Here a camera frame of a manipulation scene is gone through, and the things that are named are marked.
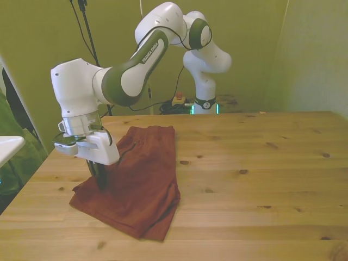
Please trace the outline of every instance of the brown towel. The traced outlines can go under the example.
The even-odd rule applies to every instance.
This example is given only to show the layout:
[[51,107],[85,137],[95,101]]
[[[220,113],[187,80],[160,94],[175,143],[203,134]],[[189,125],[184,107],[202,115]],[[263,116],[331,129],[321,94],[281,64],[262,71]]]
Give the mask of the brown towel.
[[135,238],[163,241],[179,204],[173,127],[131,127],[106,166],[108,186],[94,177],[74,188],[70,205]]

